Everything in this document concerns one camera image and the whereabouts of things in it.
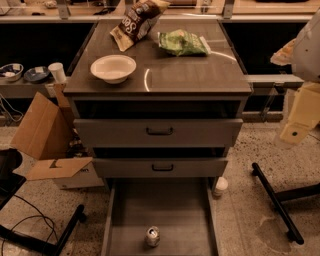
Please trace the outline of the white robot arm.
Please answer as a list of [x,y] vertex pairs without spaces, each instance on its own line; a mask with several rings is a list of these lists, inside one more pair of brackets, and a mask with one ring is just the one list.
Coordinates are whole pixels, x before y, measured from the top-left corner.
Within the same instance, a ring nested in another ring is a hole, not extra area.
[[271,62],[290,64],[292,74],[303,80],[277,135],[278,144],[289,148],[320,123],[320,10],[294,39],[273,54]]

